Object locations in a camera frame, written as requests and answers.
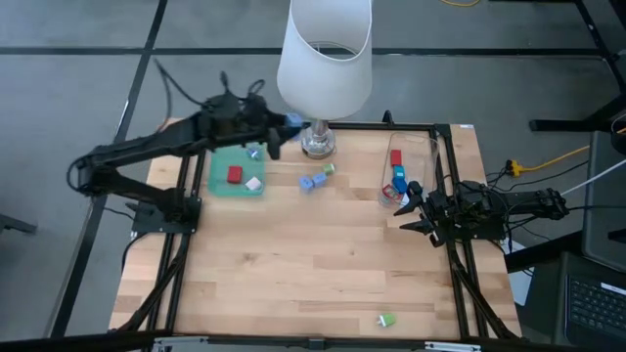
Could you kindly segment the silver bracket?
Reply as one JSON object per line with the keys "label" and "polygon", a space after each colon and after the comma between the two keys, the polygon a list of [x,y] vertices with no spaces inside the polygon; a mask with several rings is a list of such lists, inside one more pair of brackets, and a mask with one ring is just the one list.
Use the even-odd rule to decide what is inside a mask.
{"label": "silver bracket", "polygon": [[206,345],[208,341],[207,336],[201,335],[158,337],[154,340],[151,352],[174,352],[175,348]]}
{"label": "silver bracket", "polygon": [[425,350],[435,352],[482,352],[480,345],[444,341],[426,341]]}

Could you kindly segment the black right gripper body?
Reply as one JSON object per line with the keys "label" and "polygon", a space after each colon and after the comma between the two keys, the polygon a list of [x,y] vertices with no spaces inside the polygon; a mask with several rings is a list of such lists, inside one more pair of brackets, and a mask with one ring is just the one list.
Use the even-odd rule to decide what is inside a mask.
{"label": "black right gripper body", "polygon": [[453,242],[458,237],[459,227],[454,216],[457,206],[450,196],[440,191],[428,194],[425,201],[425,216],[431,224],[429,240],[434,247]]}

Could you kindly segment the white sheet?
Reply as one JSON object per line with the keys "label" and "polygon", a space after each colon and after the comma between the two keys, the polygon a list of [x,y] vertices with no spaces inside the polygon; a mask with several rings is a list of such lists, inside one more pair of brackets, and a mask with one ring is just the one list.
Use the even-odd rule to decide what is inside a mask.
{"label": "white sheet", "polygon": [[[524,246],[515,241],[512,241],[511,245],[504,245],[504,250],[507,254],[522,249],[524,249]],[[509,273],[509,280],[513,291],[514,302],[519,306],[524,306],[526,303],[530,284],[533,277],[533,271],[534,269],[531,268]]]}

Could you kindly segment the translucent green plastic bin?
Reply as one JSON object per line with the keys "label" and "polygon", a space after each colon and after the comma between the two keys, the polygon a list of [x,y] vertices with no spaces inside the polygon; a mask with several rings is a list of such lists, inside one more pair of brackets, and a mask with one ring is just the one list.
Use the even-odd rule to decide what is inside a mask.
{"label": "translucent green plastic bin", "polygon": [[[260,160],[253,160],[247,154],[247,149],[255,148],[260,151]],[[223,198],[255,198],[263,195],[265,188],[265,157],[263,145],[249,143],[245,147],[233,146],[216,150],[210,157],[208,173],[208,190],[217,197]],[[241,184],[229,184],[226,181],[229,165],[239,165],[243,168]],[[252,177],[258,178],[263,187],[256,192],[249,191],[245,183]]]}

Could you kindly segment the clear plastic bin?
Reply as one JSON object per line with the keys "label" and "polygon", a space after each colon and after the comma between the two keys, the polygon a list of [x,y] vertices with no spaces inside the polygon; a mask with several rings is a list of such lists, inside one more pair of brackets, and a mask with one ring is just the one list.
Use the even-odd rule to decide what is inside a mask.
{"label": "clear plastic bin", "polygon": [[410,181],[419,182],[423,188],[424,198],[437,189],[436,164],[439,150],[438,144],[424,133],[394,132],[390,135],[381,169],[379,203],[383,207],[398,209],[401,207],[400,200],[404,194],[399,194],[399,200],[393,201],[386,198],[381,191],[387,184],[392,186],[392,179],[395,177],[389,162],[389,153],[392,149],[402,152],[404,178],[407,184]]}

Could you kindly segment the black crossbar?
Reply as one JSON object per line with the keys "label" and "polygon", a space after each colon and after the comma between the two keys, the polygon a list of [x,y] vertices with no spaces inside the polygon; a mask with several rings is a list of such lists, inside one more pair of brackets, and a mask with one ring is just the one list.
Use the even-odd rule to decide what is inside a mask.
{"label": "black crossbar", "polygon": [[[128,352],[151,348],[158,337],[181,336],[167,330],[115,331],[102,334],[48,337],[0,342],[0,352]],[[425,350],[426,341],[444,341],[480,345],[482,352],[602,352],[595,349],[536,343],[526,339],[467,337],[462,339],[395,339],[302,336],[253,336],[214,334],[207,344],[298,347],[321,351],[332,348],[390,348]]]}

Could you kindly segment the grey stand foot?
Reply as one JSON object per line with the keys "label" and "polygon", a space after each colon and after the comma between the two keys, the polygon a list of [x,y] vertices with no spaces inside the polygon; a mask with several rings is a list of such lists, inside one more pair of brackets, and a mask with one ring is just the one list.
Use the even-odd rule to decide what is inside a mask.
{"label": "grey stand foot", "polygon": [[0,213],[0,234],[5,230],[15,230],[24,234],[34,234],[37,226]]}

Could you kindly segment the silver table lamp white shade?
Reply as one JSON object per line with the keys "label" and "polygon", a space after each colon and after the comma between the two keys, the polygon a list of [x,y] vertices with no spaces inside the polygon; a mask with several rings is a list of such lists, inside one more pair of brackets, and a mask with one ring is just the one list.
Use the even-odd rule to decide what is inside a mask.
{"label": "silver table lamp white shade", "polygon": [[359,111],[371,95],[372,28],[373,0],[291,0],[277,86],[312,120],[300,134],[310,158],[335,151],[329,122]]}

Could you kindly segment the black side table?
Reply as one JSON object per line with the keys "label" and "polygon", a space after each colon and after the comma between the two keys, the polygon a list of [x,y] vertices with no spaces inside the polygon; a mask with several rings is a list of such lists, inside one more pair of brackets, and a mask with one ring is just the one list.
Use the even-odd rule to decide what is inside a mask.
{"label": "black side table", "polygon": [[[609,235],[625,242],[623,231]],[[509,270],[534,269],[522,316],[534,321],[538,330],[551,336],[552,343],[572,345],[564,335],[565,286],[568,276],[585,277],[626,287],[626,272],[599,263],[583,253],[581,232],[563,236],[506,256]]]}

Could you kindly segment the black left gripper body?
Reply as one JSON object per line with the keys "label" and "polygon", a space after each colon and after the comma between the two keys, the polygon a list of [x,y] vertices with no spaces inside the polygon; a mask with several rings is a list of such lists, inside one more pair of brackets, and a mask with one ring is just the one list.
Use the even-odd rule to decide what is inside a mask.
{"label": "black left gripper body", "polygon": [[268,140],[266,100],[257,94],[238,98],[232,93],[204,102],[202,134],[211,147],[265,143]]}

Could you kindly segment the grey computer box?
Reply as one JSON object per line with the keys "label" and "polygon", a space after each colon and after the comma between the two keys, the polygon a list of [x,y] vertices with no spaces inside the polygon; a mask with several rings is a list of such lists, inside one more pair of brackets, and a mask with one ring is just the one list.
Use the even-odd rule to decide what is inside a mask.
{"label": "grey computer box", "polygon": [[585,204],[590,209],[584,211],[582,249],[587,257],[626,272],[626,241],[609,238],[620,231],[626,235],[626,155],[613,147],[609,133],[594,132],[588,176],[597,176],[621,161],[585,187]]}

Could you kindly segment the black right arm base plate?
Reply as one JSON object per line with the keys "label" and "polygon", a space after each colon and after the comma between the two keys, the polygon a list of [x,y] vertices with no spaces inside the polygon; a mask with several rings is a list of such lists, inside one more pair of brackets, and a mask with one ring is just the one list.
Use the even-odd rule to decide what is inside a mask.
{"label": "black right arm base plate", "polygon": [[454,218],[459,227],[456,240],[501,240],[504,237],[504,207],[485,202],[462,202],[456,206]]}

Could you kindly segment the black laptop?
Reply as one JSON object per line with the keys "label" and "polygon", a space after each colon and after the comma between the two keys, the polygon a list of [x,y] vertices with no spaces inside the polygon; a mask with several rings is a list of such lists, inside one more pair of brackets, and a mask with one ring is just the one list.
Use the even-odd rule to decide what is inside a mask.
{"label": "black laptop", "polygon": [[564,335],[571,344],[626,352],[626,287],[568,276],[564,315]]}

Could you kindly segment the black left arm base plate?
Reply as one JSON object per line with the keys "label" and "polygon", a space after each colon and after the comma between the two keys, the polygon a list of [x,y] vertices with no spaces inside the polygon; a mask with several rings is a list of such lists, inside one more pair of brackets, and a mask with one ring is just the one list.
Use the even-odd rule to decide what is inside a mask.
{"label": "black left arm base plate", "polygon": [[185,198],[187,213],[181,220],[166,220],[163,213],[153,204],[127,202],[126,207],[134,212],[132,231],[137,233],[194,233],[198,227],[202,199]]}

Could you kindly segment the black desk leg frame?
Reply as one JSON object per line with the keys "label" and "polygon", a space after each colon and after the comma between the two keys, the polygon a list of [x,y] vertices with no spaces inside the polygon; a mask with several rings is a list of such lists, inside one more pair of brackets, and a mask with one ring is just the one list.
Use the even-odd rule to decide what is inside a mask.
{"label": "black desk leg frame", "polygon": [[626,79],[621,75],[617,66],[618,55],[608,50],[583,0],[573,0],[573,3],[576,5],[583,22],[587,25],[596,47],[600,50],[601,58],[613,75],[619,88],[619,94],[609,103],[582,119],[532,119],[528,122],[528,126],[534,132],[608,131],[610,124],[617,121],[619,114],[626,112]]}

